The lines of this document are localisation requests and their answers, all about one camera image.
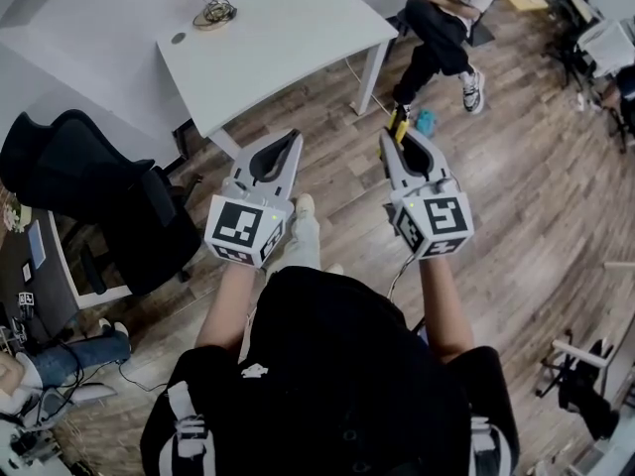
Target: black shirt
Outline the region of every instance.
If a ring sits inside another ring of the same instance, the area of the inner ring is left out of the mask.
[[[246,378],[259,364],[267,373]],[[498,354],[480,347],[444,365],[401,311],[361,283],[308,268],[275,274],[258,300],[248,357],[185,353],[170,385],[187,381],[213,434],[216,473],[466,475],[470,418],[485,416],[518,458]],[[141,439],[146,474],[174,433],[157,399]]]

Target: wooden floor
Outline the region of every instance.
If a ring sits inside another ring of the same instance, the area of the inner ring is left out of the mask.
[[[418,102],[437,113],[435,143],[470,199],[476,234],[451,262],[478,342],[500,351],[524,470],[571,440],[588,440],[581,419],[560,411],[555,395],[534,396],[538,362],[551,340],[569,327],[578,342],[614,340],[633,314],[635,276],[604,272],[601,264],[635,259],[635,158],[618,154],[604,115],[575,111],[575,92],[562,90],[559,66],[541,58],[553,23],[505,2],[495,4],[485,23],[496,41],[470,53],[487,76],[483,113],[464,112],[455,78],[436,78]],[[376,90],[384,103],[416,43],[400,42],[384,66]],[[363,58],[352,64],[360,72]],[[389,186],[376,150],[387,116],[374,103],[356,116],[347,105],[356,89],[339,62],[259,104],[227,130],[242,144],[279,129],[303,132],[296,193],[316,200],[323,265],[339,262],[347,275],[385,293],[408,250],[381,206]],[[176,179],[204,175],[189,205],[203,227],[229,163],[213,145],[191,141],[198,150]],[[201,249],[188,284],[172,280],[147,297],[93,309],[82,325],[91,326],[105,310],[127,323],[135,353],[122,369],[156,386],[192,347],[220,271],[218,260]],[[411,323],[422,314],[421,294],[412,267],[395,293]],[[70,459],[83,458],[104,475],[141,474],[139,438],[160,392],[142,392],[116,369],[98,378],[119,396],[69,415],[57,428],[61,445]]]

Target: person in black shirt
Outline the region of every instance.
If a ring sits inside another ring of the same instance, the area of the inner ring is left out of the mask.
[[[385,297],[320,271],[314,211],[303,194],[240,364],[256,271],[227,265],[195,348],[148,419],[146,474],[467,476],[478,417],[501,432],[515,466],[498,354],[475,347],[446,259],[420,263],[426,342]]]

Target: seated person with crossed legs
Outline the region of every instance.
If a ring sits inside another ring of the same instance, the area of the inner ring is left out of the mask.
[[[410,114],[417,92],[432,77],[458,75],[463,83],[463,105],[470,114],[482,111],[485,76],[469,63],[462,46],[472,25],[494,0],[408,0],[406,20],[424,43],[413,51],[410,66],[393,90],[397,106]]]

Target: dark gray desk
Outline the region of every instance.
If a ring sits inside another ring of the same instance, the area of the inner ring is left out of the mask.
[[[32,259],[28,235],[31,225],[24,233],[7,233],[0,249],[0,301],[9,320],[14,316],[21,318],[18,293],[33,293],[39,316],[34,315],[27,324],[34,338],[47,342],[80,309],[126,297],[130,295],[130,290],[119,287],[109,289],[103,295],[79,295],[64,257],[53,214],[34,208],[32,224],[36,220],[40,221],[47,259],[39,269],[32,267],[33,279],[25,286],[22,267]]]

